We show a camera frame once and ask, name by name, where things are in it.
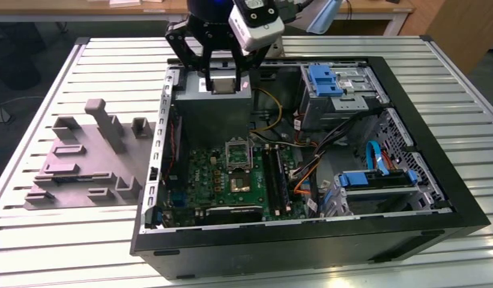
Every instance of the table leg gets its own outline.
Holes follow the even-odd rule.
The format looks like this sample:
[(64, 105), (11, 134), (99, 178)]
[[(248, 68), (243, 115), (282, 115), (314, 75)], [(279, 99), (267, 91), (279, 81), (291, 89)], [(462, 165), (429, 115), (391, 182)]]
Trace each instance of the table leg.
[(383, 36), (397, 36), (399, 30), (405, 24), (407, 13), (395, 13), (394, 18), (390, 20), (387, 28), (385, 29)]

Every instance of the aluminum extrusion table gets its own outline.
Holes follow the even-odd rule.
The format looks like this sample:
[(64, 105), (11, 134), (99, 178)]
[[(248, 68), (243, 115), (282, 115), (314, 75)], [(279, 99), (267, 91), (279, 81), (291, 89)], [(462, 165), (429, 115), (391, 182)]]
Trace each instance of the aluminum extrusion table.
[(88, 98), (103, 98), (122, 122), (158, 115), (166, 60), (175, 57), (164, 39), (91, 39), (70, 53), (0, 178), (0, 287), (493, 285), (493, 108), (480, 92), (435, 44), (418, 37), (286, 37), (283, 48), (286, 56), (385, 57), (492, 225), (402, 262), (170, 283), (128, 254), (135, 206), (21, 208), (59, 115), (92, 123), (83, 110)]

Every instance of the blue tab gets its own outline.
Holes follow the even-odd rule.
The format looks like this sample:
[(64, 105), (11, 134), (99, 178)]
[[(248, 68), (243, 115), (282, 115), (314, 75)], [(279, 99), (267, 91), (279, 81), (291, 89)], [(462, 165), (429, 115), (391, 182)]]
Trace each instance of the blue tab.
[(346, 178), (346, 176), (345, 175), (339, 175), (339, 182), (341, 182), (341, 186), (342, 187), (346, 187), (346, 186), (349, 186), (349, 182), (347, 182), (347, 178)]
[(341, 97), (343, 90), (337, 86), (337, 75), (327, 65), (309, 65), (309, 78), (318, 97)]
[(417, 184), (417, 182), (418, 182), (418, 176), (417, 176), (417, 173), (415, 173), (415, 171), (413, 171), (413, 170), (409, 170), (407, 172), (406, 172), (406, 174), (407, 174), (407, 177), (410, 178), (410, 181), (411, 181), (411, 184)]
[(379, 147), (379, 144), (377, 141), (369, 141), (366, 146), (366, 162), (367, 162), (367, 169), (373, 169), (373, 152), (374, 150), (374, 157), (375, 157), (375, 163), (378, 165), (378, 170), (382, 171), (382, 175), (389, 175), (389, 170), (385, 168), (383, 164), (383, 158), (382, 158), (382, 149)]
[(367, 185), (367, 177), (363, 172), (345, 173), (350, 185)]
[(329, 201), (330, 197), (331, 197), (331, 190), (329, 190), (327, 193), (326, 193), (323, 204), (326, 204), (326, 202)]

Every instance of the wooden table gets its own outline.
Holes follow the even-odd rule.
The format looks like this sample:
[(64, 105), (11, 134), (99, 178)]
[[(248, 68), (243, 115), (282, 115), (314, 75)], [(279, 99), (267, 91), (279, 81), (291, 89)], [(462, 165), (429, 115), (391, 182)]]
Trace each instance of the wooden table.
[[(390, 20), (385, 35), (397, 35), (414, 6), (409, 0), (393, 4), (385, 0), (350, 0), (353, 19)], [(87, 0), (0, 0), (0, 22), (87, 22), (167, 20), (178, 21), (187, 14), (186, 0), (144, 2), (140, 6), (110, 8), (107, 1)], [(346, 19), (342, 4), (337, 19)]]

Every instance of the yellow cable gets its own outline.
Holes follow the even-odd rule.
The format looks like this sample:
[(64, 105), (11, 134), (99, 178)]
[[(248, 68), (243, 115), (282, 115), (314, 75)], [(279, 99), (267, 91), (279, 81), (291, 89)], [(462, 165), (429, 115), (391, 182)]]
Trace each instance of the yellow cable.
[(262, 88), (253, 88), (253, 90), (258, 90), (262, 93), (265, 93), (267, 96), (270, 96), (273, 98), (273, 100), (275, 101), (277, 105), (278, 105), (278, 118), (277, 118), (277, 121), (267, 127), (250, 130), (251, 132), (259, 132), (259, 131), (266, 131), (266, 130), (271, 129), (273, 127), (275, 127), (278, 122), (282, 120), (282, 108), (283, 107), (282, 107), (282, 104), (279, 103), (278, 99), (266, 90), (263, 90)]

